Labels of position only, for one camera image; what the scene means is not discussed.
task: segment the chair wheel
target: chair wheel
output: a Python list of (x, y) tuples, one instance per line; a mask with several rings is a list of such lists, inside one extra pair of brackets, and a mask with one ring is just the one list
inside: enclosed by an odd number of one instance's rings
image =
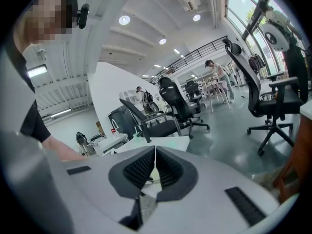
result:
[(263, 154), (264, 154), (264, 150), (263, 150), (263, 149), (259, 149), (259, 150), (258, 150), (258, 155), (259, 155), (259, 156), (262, 156)]

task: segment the man in black shirt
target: man in black shirt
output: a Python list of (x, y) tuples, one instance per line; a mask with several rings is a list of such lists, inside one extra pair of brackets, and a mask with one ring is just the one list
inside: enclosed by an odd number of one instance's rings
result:
[[(36, 0), (18, 20), (8, 40), (6, 51), (16, 70), (35, 92), (26, 69), (22, 53), (31, 45), (53, 40), (56, 34), (64, 34), (72, 28), (78, 11), (77, 0)], [(44, 148), (55, 150), (61, 160), (84, 159), (69, 146), (51, 136), (38, 112), (35, 101), (22, 128), (24, 135), (39, 140)]]

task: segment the railing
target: railing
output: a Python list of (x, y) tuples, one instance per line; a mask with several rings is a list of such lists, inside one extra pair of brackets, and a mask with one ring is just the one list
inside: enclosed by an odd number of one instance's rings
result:
[(152, 78), (151, 81), (153, 84), (156, 84), (160, 78), (167, 77), (174, 72), (178, 71), (179, 69), (189, 65), (190, 63), (201, 59), (217, 50), (224, 49), (223, 39), (227, 39), (228, 36), (221, 37), (217, 40), (207, 43), (204, 46), (188, 53), (184, 56), (184, 58), (180, 58), (179, 60), (175, 61), (174, 63), (170, 64), (167, 69), (160, 71), (156, 76), (156, 78)]

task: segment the office chair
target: office chair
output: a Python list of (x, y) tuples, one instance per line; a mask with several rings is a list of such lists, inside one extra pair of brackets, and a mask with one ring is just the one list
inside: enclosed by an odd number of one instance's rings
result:
[(171, 106), (177, 121), (183, 124), (185, 123), (184, 128), (188, 126), (190, 127), (190, 139), (193, 138), (193, 126), (206, 126), (208, 130), (210, 129), (208, 124), (203, 124), (203, 120), (201, 120), (202, 123), (192, 122), (194, 115), (200, 113), (200, 108), (189, 107), (174, 82), (167, 77), (163, 77), (158, 81), (158, 84), (160, 88), (160, 95)]
[(297, 83), (298, 78), (292, 77), (269, 83), (269, 86), (274, 88), (274, 91), (275, 88), (277, 88), (277, 97), (275, 98), (275, 95), (272, 95), (271, 100), (263, 100), (260, 95), (260, 81), (250, 65), (240, 54), (240, 46), (235, 43), (231, 43), (228, 39), (224, 39), (223, 42), (225, 43), (226, 52), (238, 65), (239, 69), (246, 77), (246, 82), (249, 88), (249, 111), (255, 117), (267, 116), (265, 125), (250, 127), (247, 130), (247, 134), (251, 134), (251, 130), (269, 130), (268, 135), (258, 149), (259, 156), (264, 154), (263, 147), (274, 133), (279, 134), (284, 140), (293, 146), (293, 141), (282, 130), (282, 128), (289, 127), (291, 131), (293, 129), (293, 124), (277, 124), (276, 121), (279, 118), (281, 120), (285, 120), (286, 114), (299, 114), (300, 106), (303, 105), (303, 101), (292, 89), (285, 89), (287, 85)]
[[(175, 132), (178, 132), (179, 136), (182, 136), (181, 128), (184, 127), (182, 124), (179, 124), (173, 112), (167, 112), (160, 115), (156, 115), (153, 117), (147, 118), (136, 106), (134, 106), (131, 102), (119, 99), (120, 102), (125, 105), (130, 112), (136, 118), (138, 122), (138, 126), (141, 127), (142, 131), (138, 133), (138, 136), (144, 136), (147, 143), (151, 142), (151, 137), (166, 137)], [(155, 126), (148, 127), (148, 123), (157, 120), (159, 118), (171, 116), (173, 120), (167, 120)]]

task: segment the chair base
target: chair base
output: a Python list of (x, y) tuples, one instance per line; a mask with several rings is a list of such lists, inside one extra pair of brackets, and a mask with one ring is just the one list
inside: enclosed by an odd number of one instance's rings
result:
[(257, 126), (257, 127), (250, 127), (247, 129), (247, 134), (251, 134), (252, 130), (269, 130), (268, 135), (265, 137), (264, 141), (261, 143), (259, 149), (258, 149), (258, 155), (262, 156), (264, 154), (263, 147), (265, 144), (269, 141), (272, 134), (277, 133), (280, 135), (284, 140), (286, 140), (291, 146), (294, 146), (294, 142), (291, 138), (288, 137), (288, 135), (282, 130), (282, 128), (289, 127), (289, 130), (293, 130), (293, 124), (292, 123), (284, 123), (284, 124), (277, 124), (276, 120), (273, 120), (273, 123), (267, 119), (265, 121), (265, 125)]
[(192, 122), (192, 120), (191, 119), (189, 119), (189, 126), (190, 126), (190, 129), (189, 129), (189, 137), (190, 137), (190, 139), (192, 139), (194, 136), (192, 135), (192, 130), (193, 130), (193, 126), (205, 126), (205, 127), (207, 127), (207, 130), (209, 130), (210, 129), (210, 126), (208, 125), (208, 124), (204, 124), (203, 122), (203, 120), (201, 119), (200, 120), (202, 123), (197, 123), (197, 122)]

